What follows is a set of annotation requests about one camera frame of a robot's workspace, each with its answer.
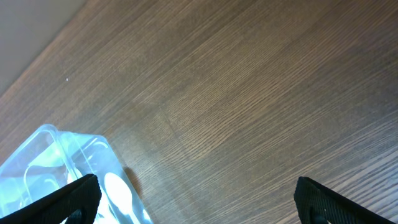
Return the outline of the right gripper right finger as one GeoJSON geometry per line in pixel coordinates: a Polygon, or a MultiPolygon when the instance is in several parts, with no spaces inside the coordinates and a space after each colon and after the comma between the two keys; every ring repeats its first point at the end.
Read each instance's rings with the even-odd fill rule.
{"type": "Polygon", "coordinates": [[[304,224],[394,224],[309,177],[299,177],[294,192],[304,224]]]}

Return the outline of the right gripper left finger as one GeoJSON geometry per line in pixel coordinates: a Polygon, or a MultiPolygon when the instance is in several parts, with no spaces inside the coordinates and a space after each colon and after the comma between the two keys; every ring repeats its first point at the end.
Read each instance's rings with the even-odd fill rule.
{"type": "Polygon", "coordinates": [[[87,174],[29,206],[1,218],[1,223],[92,224],[101,196],[97,176],[87,174]]]}

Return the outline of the white spoon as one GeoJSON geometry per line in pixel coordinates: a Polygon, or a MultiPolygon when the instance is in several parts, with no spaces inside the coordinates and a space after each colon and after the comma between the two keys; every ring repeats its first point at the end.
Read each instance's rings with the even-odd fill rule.
{"type": "Polygon", "coordinates": [[[108,172],[104,177],[104,186],[108,197],[117,206],[123,215],[129,215],[133,224],[140,224],[133,212],[132,193],[120,176],[108,172]]]}

